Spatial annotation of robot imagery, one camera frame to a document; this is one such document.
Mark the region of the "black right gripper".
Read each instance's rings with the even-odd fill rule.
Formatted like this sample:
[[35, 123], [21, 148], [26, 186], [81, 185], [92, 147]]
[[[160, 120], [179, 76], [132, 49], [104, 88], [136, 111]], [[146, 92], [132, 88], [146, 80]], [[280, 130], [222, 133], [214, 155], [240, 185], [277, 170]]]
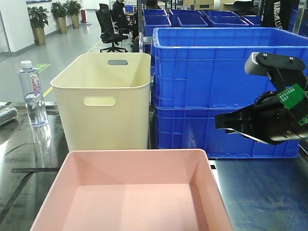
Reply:
[[308, 138], [308, 124], [300, 126], [287, 112], [278, 95], [258, 100], [239, 110], [215, 116], [215, 128], [239, 134], [254, 142], [280, 144]]

